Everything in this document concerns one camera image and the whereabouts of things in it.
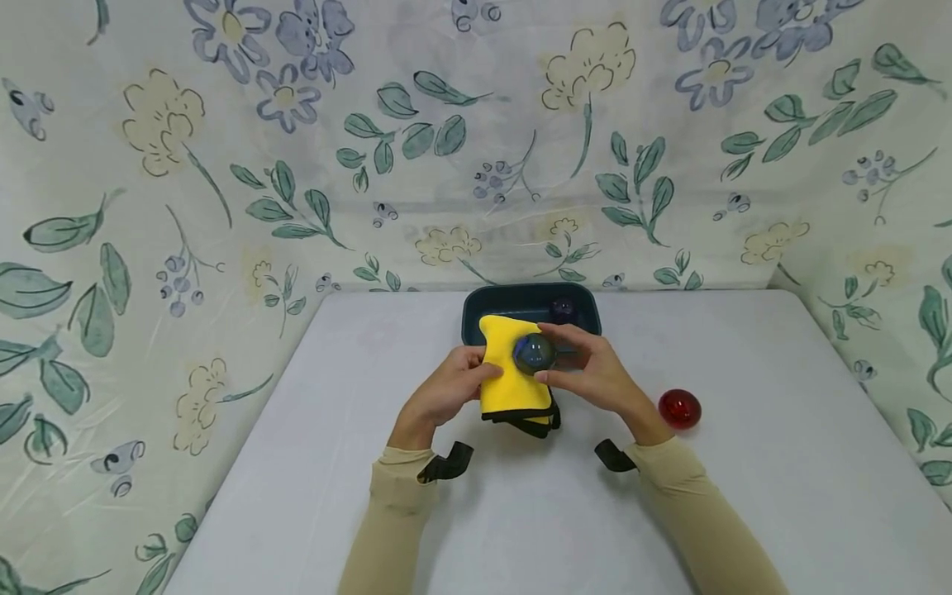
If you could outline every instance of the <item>person's right hand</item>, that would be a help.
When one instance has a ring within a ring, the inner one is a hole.
[[[571,345],[576,352],[560,356],[560,366],[576,367],[581,372],[544,370],[536,372],[537,381],[574,392],[599,409],[617,413],[641,445],[657,445],[674,435],[605,337],[574,325],[539,323],[539,330],[555,345]]]

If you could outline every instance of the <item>fabric wall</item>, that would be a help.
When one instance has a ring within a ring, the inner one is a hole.
[[[777,271],[952,502],[951,9],[4,8],[0,591],[160,592],[339,290]]]

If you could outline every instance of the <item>hand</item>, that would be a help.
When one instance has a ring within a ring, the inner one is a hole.
[[[536,372],[536,380],[574,392],[599,409],[617,413],[641,445],[657,445],[674,436],[651,400],[628,375],[605,337],[574,325],[540,323],[539,329],[556,345],[571,345],[576,353],[560,355],[558,363],[582,372],[545,370]]]
[[[455,347],[446,359],[410,396],[397,417],[387,446],[424,450],[433,444],[433,433],[456,417],[463,405],[479,399],[480,384],[503,374],[484,364],[485,347]]]

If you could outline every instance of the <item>blue glass ball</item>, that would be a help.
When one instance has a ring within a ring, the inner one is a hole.
[[[512,359],[519,371],[531,376],[555,365],[555,346],[543,335],[533,332],[516,341]]]

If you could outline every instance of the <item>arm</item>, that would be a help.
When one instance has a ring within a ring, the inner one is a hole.
[[[641,471],[642,490],[701,593],[785,594],[780,575],[750,529],[707,478],[694,452],[674,436],[631,380],[608,341],[572,325],[539,327],[557,343],[575,347],[571,364],[582,373],[552,370],[539,372],[536,378],[570,390],[625,421],[637,443],[625,454]]]
[[[469,401],[483,380],[502,371],[483,364],[483,347],[456,347],[409,398],[373,465],[367,512],[347,556],[338,595],[408,595],[420,538],[437,501],[436,482],[417,475],[433,458],[436,428]]]

